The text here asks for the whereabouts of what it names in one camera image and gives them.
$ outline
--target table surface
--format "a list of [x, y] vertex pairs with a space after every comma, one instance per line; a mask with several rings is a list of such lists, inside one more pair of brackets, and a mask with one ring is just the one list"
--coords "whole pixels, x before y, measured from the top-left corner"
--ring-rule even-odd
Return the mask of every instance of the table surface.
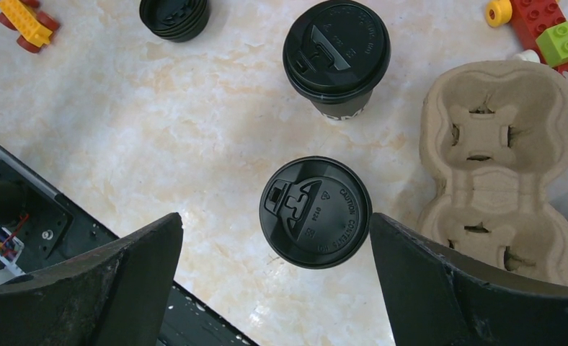
[[[283, 70], [285, 35], [317, 0], [212, 0], [188, 43], [153, 36], [139, 0], [45, 2], [63, 26], [40, 55], [0, 25], [1, 145], [118, 236], [180, 213], [176, 281], [261, 345], [394, 344], [370, 239], [338, 267], [295, 267], [265, 241], [259, 197], [285, 163], [330, 156], [361, 177], [374, 211], [413, 227], [434, 195], [418, 154], [431, 83], [520, 51], [510, 27], [486, 25], [485, 0], [362, 1], [386, 23], [392, 58], [344, 122]], [[567, 191], [568, 171], [549, 195]]]

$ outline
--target screw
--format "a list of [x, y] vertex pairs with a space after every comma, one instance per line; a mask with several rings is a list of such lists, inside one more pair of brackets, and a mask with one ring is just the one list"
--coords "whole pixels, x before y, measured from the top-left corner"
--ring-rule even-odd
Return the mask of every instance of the screw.
[[53, 238], [53, 231], [50, 229], [42, 232], [42, 239], [51, 240]]

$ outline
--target green toy block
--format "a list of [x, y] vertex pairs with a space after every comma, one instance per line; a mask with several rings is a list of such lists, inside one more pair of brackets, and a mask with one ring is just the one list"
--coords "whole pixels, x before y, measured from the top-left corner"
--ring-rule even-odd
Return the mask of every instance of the green toy block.
[[536, 44], [550, 67], [568, 63], [568, 21], [547, 28], [537, 37]]

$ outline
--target yellow toy block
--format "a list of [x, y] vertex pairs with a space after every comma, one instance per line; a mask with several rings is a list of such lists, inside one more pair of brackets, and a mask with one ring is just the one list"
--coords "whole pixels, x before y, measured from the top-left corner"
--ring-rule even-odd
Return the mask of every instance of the yellow toy block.
[[0, 0], [0, 11], [29, 43], [36, 47], [50, 44], [53, 31], [40, 24], [31, 7], [20, 0]]

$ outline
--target black coffee lid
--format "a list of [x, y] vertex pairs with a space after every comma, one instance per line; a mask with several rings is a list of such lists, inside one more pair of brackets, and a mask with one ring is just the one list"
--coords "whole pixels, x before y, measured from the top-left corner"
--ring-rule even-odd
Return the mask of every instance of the black coffee lid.
[[310, 269], [350, 258], [368, 233], [371, 200], [345, 165], [310, 156], [286, 164], [267, 183], [259, 218], [271, 247], [283, 259]]
[[184, 42], [199, 35], [208, 23], [208, 0], [142, 0], [140, 18], [155, 35]]
[[329, 0], [302, 14], [284, 43], [284, 69], [303, 96], [339, 103], [372, 90], [390, 62], [380, 17], [351, 0]]

